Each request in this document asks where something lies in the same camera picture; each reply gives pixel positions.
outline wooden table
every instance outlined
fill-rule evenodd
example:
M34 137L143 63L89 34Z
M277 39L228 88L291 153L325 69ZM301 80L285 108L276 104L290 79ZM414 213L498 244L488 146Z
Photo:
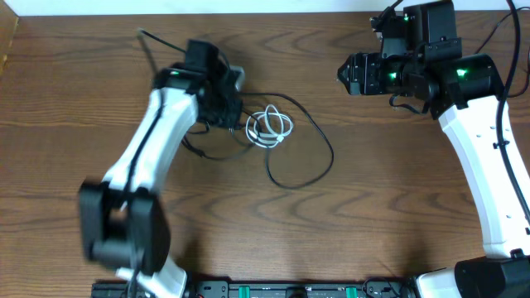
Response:
M504 13L457 14L465 55ZM336 153L324 180L287 191L268 180L262 149L226 162L179 150L162 200L180 266L234 280L362 280L482 256L473 199L438 122L390 108L388 96L350 97L335 81L348 54L379 49L372 15L23 17L0 78L0 296L87 296L94 279L113 277L83 259L76 194L120 157L145 112L152 74L138 26L180 46L214 42L245 68L247 91L298 99ZM183 58L152 47L160 66ZM508 21L484 50L504 78L512 47ZM529 94L509 101L527 165ZM272 154L274 175L296 183L322 171L327 148L303 114L245 99L266 102L296 121ZM226 131L191 139L212 155L239 149Z

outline black cable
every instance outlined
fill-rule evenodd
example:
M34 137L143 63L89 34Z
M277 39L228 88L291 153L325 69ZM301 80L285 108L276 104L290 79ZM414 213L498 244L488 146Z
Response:
M143 52L146 54L147 60L149 61L149 64L151 65L151 68L152 68L154 74L157 75L157 70L158 70L157 63L155 62L155 60L152 57L151 50L147 46L147 43L145 42L145 40L143 39L141 34L138 34L137 37L138 37L138 40L140 41L140 44L141 44L142 49L143 49ZM127 176L127 181L126 181L125 187L123 189L123 196L124 196L124 198L126 200L129 200L131 183L133 182L133 177L134 177L134 173L135 173L135 170L136 170L136 165L138 163L138 158L140 157L140 154L142 153L143 148L146 146L147 140L151 136L152 131L155 129L155 126L157 125L158 120L160 120L160 118L161 118L161 116L162 116L162 114L164 112L164 106L166 104L165 94L162 91L162 89L159 89L158 92L160 93L160 103L159 103L160 106L158 107L157 114L155 115L155 118L153 119L151 125L147 129L146 134L143 136L143 139L140 141L140 144L138 145L138 148L134 152L134 155L132 156L132 159L131 159L131 164L129 166L129 173L128 173L128 176Z
M255 138L253 138L253 142L255 144L259 144L259 145L263 145L265 147L269 147L269 145L264 144L261 141L259 141L259 138L261 137L260 133L262 133L263 130L262 130L262 125L259 122L259 120L256 118L256 116L254 116L252 114L252 112L250 112L250 111L248 111L248 110L246 110L244 108L243 108L243 113L246 113L250 118L252 118L254 120L254 122L256 122L256 125L258 126L258 128L257 128L258 135Z
M134 272L132 273L131 281L128 284L127 287L127 296L136 298L138 285L137 285L137 279L138 279L138 273L140 273L140 267L137 267L134 269Z
M370 277L369 279L364 281L363 285L361 286L361 291L363 291L364 294L366 294L366 296L368 298L375 298L375 297L373 297L372 295L370 295L368 293L368 283L371 282L371 281L374 281L374 280L386 281L388 283L388 285L390 286L390 290L395 295L395 297L393 297L393 298L399 298L400 297L400 295L396 292L396 290L394 290L394 287L392 286L390 281L388 281L388 279L386 279L384 277L376 276L376 277Z
M123 289L123 291L119 295L119 298L122 298L122 297L127 298L128 297L128 295L129 295L129 283L130 282L131 281L127 281L127 283L125 284L125 288Z
M192 153L195 153L197 156L205 158L207 160L211 160L211 161L230 161L230 160L238 159L238 158L240 158L242 155L244 155L245 153L247 153L250 149L252 149L254 147L254 144L248 144L243 150L241 150L241 151L239 151L239 152L237 152L237 153L235 153L235 154L233 154L231 156L216 157L216 156L209 156L208 154L206 154L206 152L204 152L201 149L191 145L190 140L188 140L187 137L183 137L182 138L181 144L182 144L182 146L184 146L184 148L188 149Z
M293 99L293 98L291 98L291 97L289 97L289 96L287 96L285 94L267 93L267 92L266 93L242 92L242 93L239 93L239 94L243 95L243 96L277 96L277 97L281 97L281 98L291 102L292 104L296 105L306 115L307 119L309 119L309 122L313 125L313 127L316 129L316 131L320 134L322 139L324 139L325 143L327 144L327 146L330 149L330 154L331 154L330 164L325 169L325 171L323 171L320 175L318 175L317 177L315 177L315 178L313 178L313 179L311 179L311 180L309 180L309 181L307 181L307 182L305 182L303 184L300 184L300 185L283 185L283 184L279 183L278 181L276 181L274 179L274 177L272 177L271 169L270 169L270 166L269 166L271 150L270 150L270 148L267 148L266 153L265 153L265 169L267 171L268 178L272 181L272 183L274 183L275 185L277 185L277 186L279 186L281 188L284 188L284 189L296 190L296 189L300 189L300 188L308 186L308 185L312 185L313 183L317 182L318 180L322 179L325 175L327 175L327 173L331 170L331 167L333 166L333 162L335 160L335 153L333 152L333 147L331 146L330 141L325 136L324 132L322 132L322 130L315 123L315 120L313 120L313 118L311 117L309 112L307 112L307 110L300 103L298 103L295 99Z
M396 7L401 4L401 2L403 2L403 0L397 0L394 4L392 4L392 6L390 8L392 9L396 9Z
M205 130L204 131L199 131L199 132L188 132L190 134L206 134L210 132L210 124L208 123L208 121L206 121L205 123Z
M523 10L523 9L530 9L530 7L520 7L517 9L517 11L520 11L520 10ZM479 49L477 49L477 51L475 52L475 54L479 54L480 51L482 50L482 48L484 48L486 46L486 44L489 42L489 40L491 39L491 37L494 36L495 32L497 31L497 29L499 29L500 25L509 17L511 16L512 13L510 12L509 14L507 14L506 16L504 16L502 19L500 19L500 21L497 23L497 25L495 25L494 29L491 31L491 33L489 33L488 37L486 38L486 40L482 43L482 46L479 47Z
M520 10L523 10L523 9L530 9L530 7L520 7L518 9L516 9L516 11L520 11ZM494 29L489 33L488 37L486 38L486 40L482 43L482 45L479 47L479 49L477 49L477 51L475 52L475 54L479 54L480 51L486 46L486 44L489 42L489 40L493 37L493 35L495 34L495 32L497 31L497 29L499 29L500 25L509 17L512 15L512 12L510 12L509 14L507 14L506 16L504 16L498 23L497 25L494 26ZM527 89L528 89L528 85L530 84L530 46L528 47L528 57L527 57L527 70L525 71L525 73L527 74L526 75L526 80L525 80L525 83L524 83L524 86L521 88L521 90L515 94L510 94L508 96L509 99L513 99L513 98L516 98L520 95L523 95Z
M252 143L244 143L244 142L241 142L241 140L239 140L236 136L235 136L235 130L233 128L230 128L230 133L232 134L232 138L241 146L241 147L246 147Z
M513 77L515 76L515 69L517 68L517 62L518 62L518 57L519 57L519 47L521 45L521 26L519 24L517 10L515 9L515 6L513 5L512 0L506 0L506 2L510 6L510 12L512 12L513 26L515 29L515 46L513 48L512 65L510 66L510 71L508 72L508 78L506 79L506 84L504 86L503 97L499 100L499 106L497 107L496 126L497 126L497 140L499 142L497 146L500 150L501 156L503 157L504 166L506 167L506 171L508 172L508 177L510 181L512 182L515 195L519 199L519 203L521 204L521 208L523 209L523 212L528 221L528 224L530 224L530 209L528 208L527 201L524 199L523 192L521 191L521 187L519 186L519 183L517 182L517 178L515 177L515 173L513 172L512 164L510 163L510 160L508 158L508 153L506 151L506 145L508 144L504 140L504 136L503 136L504 105L506 105L508 93L509 93L510 87L512 86Z
M427 112L429 112L429 107L431 106L429 103L423 104L423 109L421 111L418 111L416 108L414 108L410 104L402 103L402 104L395 104L394 101L398 98L399 94L394 94L390 97L390 100L388 101L390 103L391 107L395 108L406 108L407 110L415 113L415 114L421 114L425 115Z
M143 30L142 28L138 28L137 30L138 30L138 33L141 33L141 34L143 34L143 35L145 35L145 36L147 36L147 37L150 37L150 38L152 38L153 40L158 41L158 42L160 42L161 44L163 44L163 45L165 45L165 46L169 46L170 48L172 48L172 49L174 49L174 50L178 50L179 52L182 52L182 53L184 53L184 54L186 53L186 50L184 50L184 49L182 49L182 48L180 48L180 47L178 47L178 46L175 46L175 45L173 45L173 44L171 44L171 43L169 43L169 42L167 42L167 41L164 41L164 40L161 39L160 37L156 37L156 36L154 36L153 34L151 34L151 33L147 32L147 31Z
M221 55L221 57L223 58L224 60L224 64L226 65L226 72L224 73L223 75L223 80L226 80L229 75L230 75L230 62L229 62L229 58L226 56L226 54L222 51L222 50L219 50L219 54Z

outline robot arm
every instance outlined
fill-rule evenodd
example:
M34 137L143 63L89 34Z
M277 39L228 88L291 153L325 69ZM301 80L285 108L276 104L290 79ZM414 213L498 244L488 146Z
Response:
M484 251L488 258L511 258L522 249L530 255L528 221L504 169L495 134L495 96L469 101L469 107L455 106L438 119L449 137L471 188L482 227ZM513 138L508 110L503 113L504 136L510 161L525 198L530 198L530 178Z
M379 53L352 54L338 70L350 94L394 94L425 101L449 137L471 188L486 257L416 278L420 297L517 297L530 294L530 227L504 166L496 113L504 93L487 55L462 57L450 1L393 9L370 21ZM505 148L525 198L530 178L503 111Z
M185 89L163 88L151 92L149 106L140 127L122 157L103 178L103 182L108 182L110 189L124 190L131 160L161 108L162 92L165 103L161 117L138 157L134 171L136 175L132 177L129 189L134 193L139 187L143 187L150 193L161 193L176 149L188 129L197 121L199 113L196 95L187 94Z
M228 69L207 42L190 41L187 54L184 63L157 73L144 119L103 181L85 181L79 190L86 258L158 297L180 298L186 288L186 272L169 256L171 234L159 201L171 161L195 122L236 127L242 108L241 68Z

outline green connector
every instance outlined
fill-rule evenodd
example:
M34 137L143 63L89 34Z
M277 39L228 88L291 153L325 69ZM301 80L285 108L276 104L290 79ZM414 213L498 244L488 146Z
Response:
M357 288L355 287L346 288L346 298L357 298Z
M239 298L250 298L250 287L249 286L239 287Z

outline coiled white cable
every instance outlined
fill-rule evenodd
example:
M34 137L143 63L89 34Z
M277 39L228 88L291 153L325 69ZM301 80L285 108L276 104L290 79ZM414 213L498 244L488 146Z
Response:
M272 129L271 123L269 122L272 117L277 117L280 120L280 132L276 132ZM252 126L253 130L251 130L250 127L250 119L254 119L254 125ZM258 122L261 120L265 123L268 132L258 133ZM289 129L285 130L286 124L284 122L289 124ZM256 112L248 117L245 132L247 133L248 140L257 146L260 146L261 148L274 148L291 134L293 128L294 123L289 116L278 112L278 109L275 106L269 104L264 112Z

